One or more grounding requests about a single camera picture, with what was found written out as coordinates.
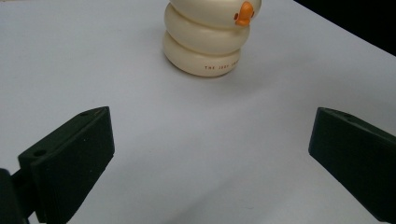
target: white table surface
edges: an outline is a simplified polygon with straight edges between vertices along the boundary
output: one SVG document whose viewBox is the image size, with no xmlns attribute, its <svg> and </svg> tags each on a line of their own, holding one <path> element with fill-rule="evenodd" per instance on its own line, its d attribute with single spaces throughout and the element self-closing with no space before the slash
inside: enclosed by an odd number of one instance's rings
<svg viewBox="0 0 396 224">
<path fill-rule="evenodd" d="M 230 74 L 188 76 L 162 53 L 166 5 L 0 2 L 0 167 L 108 105 L 116 154 L 69 223 L 378 223 L 308 143 L 319 106 L 396 134 L 396 57 L 265 0 Z"/>
</svg>

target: orange beak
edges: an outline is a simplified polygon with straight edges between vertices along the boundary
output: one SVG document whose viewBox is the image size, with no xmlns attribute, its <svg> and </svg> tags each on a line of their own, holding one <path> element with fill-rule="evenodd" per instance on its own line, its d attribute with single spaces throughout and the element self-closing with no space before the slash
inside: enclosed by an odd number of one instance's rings
<svg viewBox="0 0 396 224">
<path fill-rule="evenodd" d="M 235 24 L 241 26 L 248 26 L 250 24 L 250 19 L 253 17 L 253 15 L 253 5 L 246 1 L 242 4 L 239 15 L 237 13 L 235 14 Z"/>
</svg>

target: cream-colored toy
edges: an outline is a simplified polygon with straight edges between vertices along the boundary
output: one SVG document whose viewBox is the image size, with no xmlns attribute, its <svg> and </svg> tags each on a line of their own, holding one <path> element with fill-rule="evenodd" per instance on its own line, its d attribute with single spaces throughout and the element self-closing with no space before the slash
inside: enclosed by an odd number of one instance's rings
<svg viewBox="0 0 396 224">
<path fill-rule="evenodd" d="M 261 5 L 262 0 L 170 0 L 164 18 L 166 57 L 200 77 L 230 72 Z"/>
</svg>

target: black plastic part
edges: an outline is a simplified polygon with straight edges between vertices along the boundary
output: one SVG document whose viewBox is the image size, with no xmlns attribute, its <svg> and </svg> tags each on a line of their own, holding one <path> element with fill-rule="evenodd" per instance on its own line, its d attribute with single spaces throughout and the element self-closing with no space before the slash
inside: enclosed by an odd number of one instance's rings
<svg viewBox="0 0 396 224">
<path fill-rule="evenodd" d="M 25 150 L 12 177 L 0 170 L 0 224 L 64 224 L 114 155 L 108 107 L 80 113 Z"/>
<path fill-rule="evenodd" d="M 319 108 L 310 155 L 379 221 L 396 223 L 396 137 L 340 111 Z"/>
<path fill-rule="evenodd" d="M 19 206 L 19 200 L 17 199 L 11 176 L 4 169 L 0 169 L 0 223 L 26 223 Z"/>
<path fill-rule="evenodd" d="M 396 56 L 396 13 L 393 0 L 295 1 Z"/>
</svg>

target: screw hole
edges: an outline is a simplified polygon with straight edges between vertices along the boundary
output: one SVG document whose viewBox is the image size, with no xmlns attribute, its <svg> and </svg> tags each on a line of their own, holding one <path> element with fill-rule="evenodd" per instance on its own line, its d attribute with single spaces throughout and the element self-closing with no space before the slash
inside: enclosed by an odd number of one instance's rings
<svg viewBox="0 0 396 224">
<path fill-rule="evenodd" d="M 38 150 L 38 151 L 35 152 L 33 155 L 34 155 L 35 157 L 40 157 L 40 156 L 45 155 L 46 153 L 47 153 L 46 150 Z"/>
</svg>

